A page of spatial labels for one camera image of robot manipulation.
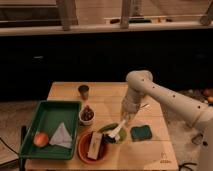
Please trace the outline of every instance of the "wall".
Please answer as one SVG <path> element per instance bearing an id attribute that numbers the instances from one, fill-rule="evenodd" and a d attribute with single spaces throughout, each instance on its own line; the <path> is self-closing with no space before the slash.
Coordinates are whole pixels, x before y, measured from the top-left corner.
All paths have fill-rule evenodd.
<path id="1" fill-rule="evenodd" d="M 142 69 L 173 90 L 211 87 L 212 31 L 0 37 L 0 99 L 45 99 L 53 81 L 125 81 Z"/>

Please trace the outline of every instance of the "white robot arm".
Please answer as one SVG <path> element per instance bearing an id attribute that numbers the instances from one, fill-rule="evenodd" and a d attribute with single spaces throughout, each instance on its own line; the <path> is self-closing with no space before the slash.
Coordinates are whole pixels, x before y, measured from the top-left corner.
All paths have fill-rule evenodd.
<path id="1" fill-rule="evenodd" d="M 180 115 L 204 134 L 197 171 L 213 170 L 213 108 L 198 100 L 155 84 L 151 72 L 132 71 L 127 75 L 127 93 L 122 101 L 125 115 L 136 114 L 147 94 Z"/>

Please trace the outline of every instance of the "green tray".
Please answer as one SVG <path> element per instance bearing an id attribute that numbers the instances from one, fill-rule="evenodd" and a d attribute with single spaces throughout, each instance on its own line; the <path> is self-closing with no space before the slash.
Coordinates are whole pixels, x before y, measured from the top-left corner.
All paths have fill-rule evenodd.
<path id="1" fill-rule="evenodd" d="M 28 159 L 71 159 L 75 151 L 80 108 L 81 102 L 78 101 L 40 101 L 20 147 L 19 157 Z M 39 148 L 33 144 L 36 132 L 46 132 L 51 138 L 62 122 L 64 122 L 72 136 L 71 149 L 57 145 L 47 145 Z"/>

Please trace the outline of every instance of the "green sponge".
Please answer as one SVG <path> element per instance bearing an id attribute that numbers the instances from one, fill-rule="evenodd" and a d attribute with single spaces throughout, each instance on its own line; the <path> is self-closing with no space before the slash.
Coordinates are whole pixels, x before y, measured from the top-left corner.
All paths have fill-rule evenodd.
<path id="1" fill-rule="evenodd" d="M 130 130 L 133 141 L 142 141 L 152 138 L 152 132 L 149 125 L 143 125 L 140 127 L 132 127 Z"/>

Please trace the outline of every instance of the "cloth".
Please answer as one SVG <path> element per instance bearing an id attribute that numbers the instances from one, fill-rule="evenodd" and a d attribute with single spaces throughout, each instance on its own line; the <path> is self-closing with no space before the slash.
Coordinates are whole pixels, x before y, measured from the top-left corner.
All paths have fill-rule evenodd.
<path id="1" fill-rule="evenodd" d="M 71 148 L 72 145 L 72 137 L 67 131 L 65 124 L 61 123 L 56 129 L 55 133 L 50 139 L 49 142 L 51 145 L 58 145 L 65 148 Z"/>

